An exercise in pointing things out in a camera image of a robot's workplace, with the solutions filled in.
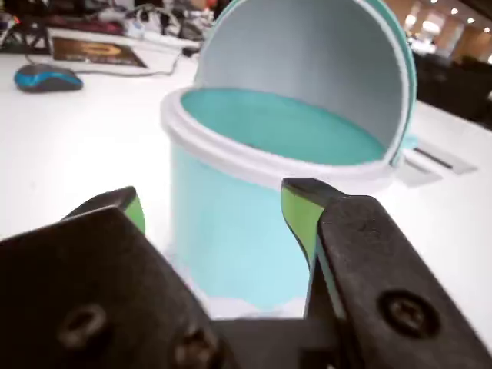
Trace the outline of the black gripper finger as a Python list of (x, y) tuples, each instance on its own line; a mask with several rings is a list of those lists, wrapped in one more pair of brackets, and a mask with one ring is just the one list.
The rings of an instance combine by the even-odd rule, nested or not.
[(1, 242), (3, 368), (232, 368), (234, 356), (142, 230), (133, 187)]
[(313, 178), (281, 183), (310, 270), (305, 317), (326, 321), (334, 368), (489, 368), (491, 356), (373, 197)]

